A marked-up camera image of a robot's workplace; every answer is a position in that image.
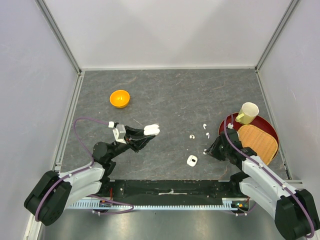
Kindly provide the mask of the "white earbud charging case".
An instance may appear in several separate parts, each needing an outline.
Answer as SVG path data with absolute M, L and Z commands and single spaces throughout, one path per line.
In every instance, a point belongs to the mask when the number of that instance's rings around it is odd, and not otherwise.
M 158 124 L 147 125 L 143 129 L 143 134 L 145 136 L 155 135 L 157 136 L 160 133 L 160 126 Z

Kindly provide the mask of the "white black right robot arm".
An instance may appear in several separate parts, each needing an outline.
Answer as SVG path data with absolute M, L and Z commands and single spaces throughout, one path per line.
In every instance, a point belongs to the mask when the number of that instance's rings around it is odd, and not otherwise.
M 205 153 L 219 161 L 229 160 L 240 169 L 230 178 L 230 193 L 255 201 L 273 218 L 284 239 L 314 237 L 320 220 L 312 194 L 276 175 L 254 150 L 242 145 L 235 129 L 223 131 Z

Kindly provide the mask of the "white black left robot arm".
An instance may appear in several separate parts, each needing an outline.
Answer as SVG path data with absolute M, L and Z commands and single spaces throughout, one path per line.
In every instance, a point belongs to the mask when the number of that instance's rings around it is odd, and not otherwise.
M 84 197 L 106 196 L 110 191 L 109 175 L 116 166 L 113 159 L 127 150 L 139 152 L 160 133 L 158 124 L 143 129 L 116 124 L 112 143 L 93 146 L 91 162 L 72 171 L 47 171 L 24 201 L 24 207 L 45 226 L 53 224 L 64 210 Z

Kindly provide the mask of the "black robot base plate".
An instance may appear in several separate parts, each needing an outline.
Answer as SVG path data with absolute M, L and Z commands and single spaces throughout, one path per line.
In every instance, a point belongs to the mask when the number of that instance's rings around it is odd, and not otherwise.
M 218 180 L 111 180 L 99 197 L 131 205 L 220 204 L 222 198 L 246 199 L 229 181 Z

